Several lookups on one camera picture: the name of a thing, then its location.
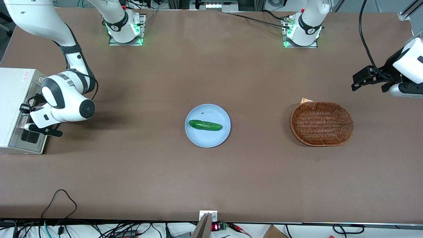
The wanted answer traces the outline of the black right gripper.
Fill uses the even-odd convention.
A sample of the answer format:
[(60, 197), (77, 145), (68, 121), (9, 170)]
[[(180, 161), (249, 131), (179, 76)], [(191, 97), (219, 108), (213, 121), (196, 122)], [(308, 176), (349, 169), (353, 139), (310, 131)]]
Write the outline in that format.
[(20, 112), (22, 114), (30, 114), (36, 109), (36, 106), (44, 102), (43, 96), (32, 96), (29, 98), (29, 104), (21, 104)]

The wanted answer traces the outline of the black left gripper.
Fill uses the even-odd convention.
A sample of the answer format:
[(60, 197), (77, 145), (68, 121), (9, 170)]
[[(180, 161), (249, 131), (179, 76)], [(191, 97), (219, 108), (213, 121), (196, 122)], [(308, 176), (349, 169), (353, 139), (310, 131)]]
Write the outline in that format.
[(391, 55), (385, 62), (385, 65), (379, 68), (379, 77), (375, 78), (375, 69), (373, 66), (366, 66), (353, 75), (352, 91), (355, 92), (359, 88), (366, 85), (374, 85), (385, 82), (381, 86), (382, 92), (403, 93), (400, 83), (403, 81), (403, 75), (393, 66), (394, 62), (399, 58), (402, 49)]

